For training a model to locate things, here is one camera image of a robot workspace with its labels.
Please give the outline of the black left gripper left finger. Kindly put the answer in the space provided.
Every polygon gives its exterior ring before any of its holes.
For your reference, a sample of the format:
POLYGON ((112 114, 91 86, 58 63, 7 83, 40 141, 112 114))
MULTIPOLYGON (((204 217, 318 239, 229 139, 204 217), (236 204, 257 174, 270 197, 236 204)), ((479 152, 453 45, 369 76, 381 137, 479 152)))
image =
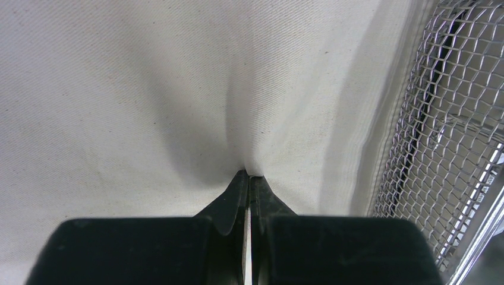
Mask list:
POLYGON ((243 284, 248 174, 192 217, 61 223, 28 284, 243 284))

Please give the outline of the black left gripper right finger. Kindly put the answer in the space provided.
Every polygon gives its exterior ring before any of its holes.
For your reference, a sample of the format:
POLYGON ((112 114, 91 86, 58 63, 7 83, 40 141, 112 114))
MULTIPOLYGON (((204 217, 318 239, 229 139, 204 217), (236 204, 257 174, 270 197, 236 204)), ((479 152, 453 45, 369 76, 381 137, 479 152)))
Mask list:
POLYGON ((250 179, 253 284, 442 284, 410 221, 300 216, 250 179))

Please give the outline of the cream cloth wrap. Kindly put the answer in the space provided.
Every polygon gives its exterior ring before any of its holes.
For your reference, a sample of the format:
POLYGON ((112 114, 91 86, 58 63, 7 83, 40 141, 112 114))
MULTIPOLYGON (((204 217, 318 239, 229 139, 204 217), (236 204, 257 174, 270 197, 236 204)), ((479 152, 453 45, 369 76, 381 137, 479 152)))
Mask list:
POLYGON ((434 1, 2 1, 1 283, 77 217, 189 216, 240 169, 364 216, 434 1))

